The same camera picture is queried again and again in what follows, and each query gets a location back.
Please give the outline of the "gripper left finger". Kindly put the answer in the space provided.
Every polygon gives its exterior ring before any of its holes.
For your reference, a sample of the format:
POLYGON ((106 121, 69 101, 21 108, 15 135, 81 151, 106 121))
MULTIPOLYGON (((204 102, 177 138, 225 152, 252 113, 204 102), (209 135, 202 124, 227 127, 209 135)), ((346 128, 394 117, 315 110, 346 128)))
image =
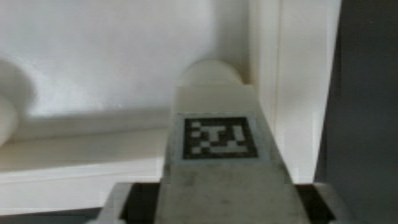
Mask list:
POLYGON ((122 211, 125 207, 131 186, 131 183, 115 184, 97 217, 86 221, 86 224, 125 224, 122 219, 122 211))

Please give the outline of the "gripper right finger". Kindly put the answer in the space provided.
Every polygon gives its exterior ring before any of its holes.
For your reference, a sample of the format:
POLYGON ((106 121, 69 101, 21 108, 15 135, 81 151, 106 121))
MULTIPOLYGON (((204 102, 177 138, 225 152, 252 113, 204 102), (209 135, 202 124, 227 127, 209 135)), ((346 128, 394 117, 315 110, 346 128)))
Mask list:
POLYGON ((333 220, 328 224, 353 224, 353 214, 331 186, 326 183, 315 182, 314 189, 333 215, 333 220))

